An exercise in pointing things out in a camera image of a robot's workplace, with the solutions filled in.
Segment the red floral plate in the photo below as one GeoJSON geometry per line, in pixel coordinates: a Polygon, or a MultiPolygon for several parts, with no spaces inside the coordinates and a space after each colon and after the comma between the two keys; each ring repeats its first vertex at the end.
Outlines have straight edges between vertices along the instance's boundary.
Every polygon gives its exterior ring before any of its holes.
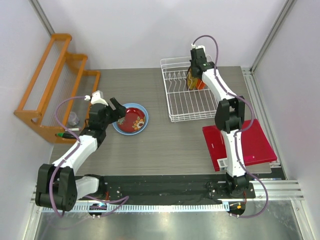
{"type": "Polygon", "coordinates": [[[117,121],[118,128],[125,133],[136,133],[142,130],[147,122],[146,115],[136,107],[127,107],[124,118],[117,121]]]}

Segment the light blue plate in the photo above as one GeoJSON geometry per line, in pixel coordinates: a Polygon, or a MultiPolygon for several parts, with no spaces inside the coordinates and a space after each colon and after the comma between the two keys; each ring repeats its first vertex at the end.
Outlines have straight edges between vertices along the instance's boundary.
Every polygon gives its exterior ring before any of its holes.
{"type": "Polygon", "coordinates": [[[125,117],[112,124],[113,128],[120,134],[133,136],[142,132],[148,124],[149,115],[147,110],[138,103],[125,103],[125,117]]]}

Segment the yellow patterned plate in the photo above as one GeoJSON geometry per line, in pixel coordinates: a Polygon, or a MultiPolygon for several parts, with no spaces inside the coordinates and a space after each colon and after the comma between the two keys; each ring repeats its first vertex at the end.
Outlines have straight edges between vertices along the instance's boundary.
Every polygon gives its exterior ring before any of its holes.
{"type": "Polygon", "coordinates": [[[196,88],[198,79],[192,76],[192,70],[189,68],[186,75],[186,87],[189,91],[196,88]]]}

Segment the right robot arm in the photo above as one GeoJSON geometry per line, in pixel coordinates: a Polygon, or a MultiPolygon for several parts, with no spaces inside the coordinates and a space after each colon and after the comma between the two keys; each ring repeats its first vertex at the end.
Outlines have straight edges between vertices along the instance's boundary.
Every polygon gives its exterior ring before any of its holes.
{"type": "Polygon", "coordinates": [[[230,197],[240,197],[249,187],[241,142],[245,102],[223,81],[216,65],[207,60],[204,46],[193,44],[190,55],[190,77],[201,80],[218,100],[214,121],[222,134],[226,149],[225,192],[230,197]]]}

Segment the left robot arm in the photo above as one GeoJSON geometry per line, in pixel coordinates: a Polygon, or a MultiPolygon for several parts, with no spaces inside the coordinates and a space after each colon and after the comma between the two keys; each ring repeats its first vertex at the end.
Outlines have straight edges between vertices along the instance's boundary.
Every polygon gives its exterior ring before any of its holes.
{"type": "Polygon", "coordinates": [[[100,200],[106,195],[107,188],[101,176],[87,174],[76,179],[75,174],[100,147],[106,138],[108,125],[126,115],[126,107],[114,97],[110,99],[114,107],[110,107],[101,96],[86,95],[80,99],[91,102],[87,125],[80,135],[68,130],[76,140],[74,145],[52,164],[43,164],[37,174],[35,204],[53,209],[60,218],[73,209],[77,200],[100,200]]]}

